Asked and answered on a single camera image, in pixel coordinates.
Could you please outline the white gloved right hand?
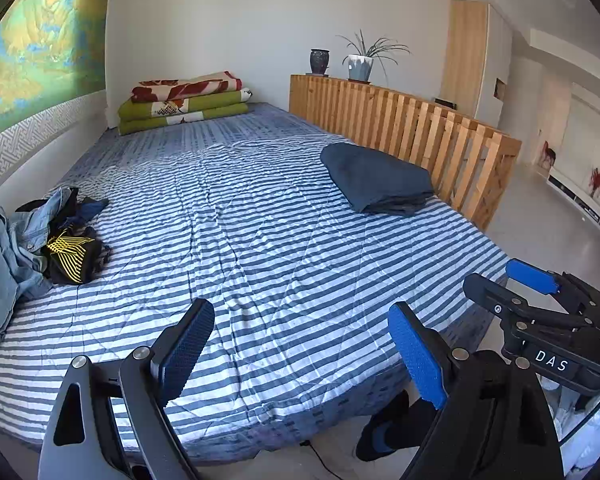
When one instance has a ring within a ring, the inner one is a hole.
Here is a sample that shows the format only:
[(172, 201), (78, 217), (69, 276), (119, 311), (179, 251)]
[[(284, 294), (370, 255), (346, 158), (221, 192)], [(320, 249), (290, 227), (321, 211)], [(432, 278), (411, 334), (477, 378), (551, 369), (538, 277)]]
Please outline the white gloved right hand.
[[(550, 414), (559, 441), (567, 437), (600, 402), (598, 394), (585, 401), (583, 408), (577, 408), (580, 394), (565, 387), (548, 392), (546, 397), (550, 401)], [(594, 466), (600, 458), (600, 409), (560, 446), (560, 454), (567, 479), (581, 479)]]

